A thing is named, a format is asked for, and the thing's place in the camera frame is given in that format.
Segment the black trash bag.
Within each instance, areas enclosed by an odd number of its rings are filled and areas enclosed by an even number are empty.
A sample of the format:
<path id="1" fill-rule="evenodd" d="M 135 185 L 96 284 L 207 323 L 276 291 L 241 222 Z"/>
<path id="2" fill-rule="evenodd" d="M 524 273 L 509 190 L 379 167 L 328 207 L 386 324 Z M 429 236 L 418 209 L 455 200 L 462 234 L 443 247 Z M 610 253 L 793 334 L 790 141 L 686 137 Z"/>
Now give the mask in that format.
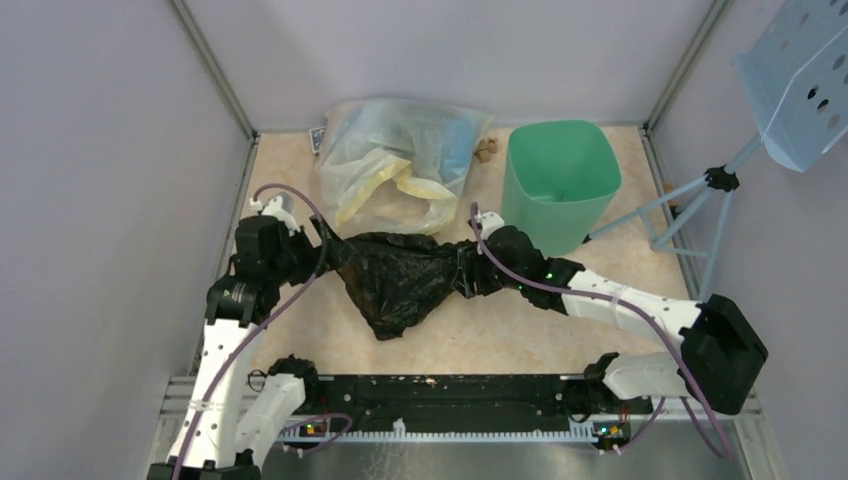
<path id="1" fill-rule="evenodd" d="M 469 240 L 367 232 L 345 244 L 351 255 L 336 273 L 379 341 L 402 337 L 449 296 L 470 291 L 466 267 L 475 247 Z"/>

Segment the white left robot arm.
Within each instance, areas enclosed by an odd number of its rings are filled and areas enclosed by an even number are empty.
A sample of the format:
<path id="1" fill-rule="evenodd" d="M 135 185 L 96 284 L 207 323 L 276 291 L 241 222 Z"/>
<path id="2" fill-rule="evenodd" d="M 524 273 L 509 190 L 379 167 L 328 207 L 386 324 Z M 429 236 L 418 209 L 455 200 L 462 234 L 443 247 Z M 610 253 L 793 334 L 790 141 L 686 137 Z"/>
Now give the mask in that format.
<path id="1" fill-rule="evenodd" d="M 321 275 L 338 269 L 351 248 L 319 215 L 313 245 L 287 213 L 239 222 L 225 275 L 206 296 L 200 366 L 177 438 L 150 479 L 258 479 L 286 421 L 319 404 L 312 363 L 285 358 L 272 368 L 247 411 L 241 409 L 259 338 L 270 322 Z"/>

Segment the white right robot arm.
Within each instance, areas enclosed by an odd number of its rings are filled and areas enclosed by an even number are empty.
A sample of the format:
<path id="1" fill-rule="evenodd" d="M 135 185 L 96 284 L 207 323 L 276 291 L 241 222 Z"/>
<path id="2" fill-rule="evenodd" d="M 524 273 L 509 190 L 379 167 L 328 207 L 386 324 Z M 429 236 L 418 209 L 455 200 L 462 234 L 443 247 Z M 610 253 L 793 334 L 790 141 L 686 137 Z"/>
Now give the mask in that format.
<path id="1" fill-rule="evenodd" d="M 469 224 L 478 240 L 478 294 L 513 289 L 541 310 L 603 322 L 662 346 L 649 354 L 606 353 L 588 365 L 586 397 L 594 409 L 612 412 L 625 400 L 666 396 L 692 398 L 725 415 L 742 410 L 769 353 L 733 300 L 644 292 L 544 256 L 527 234 L 492 213 Z"/>

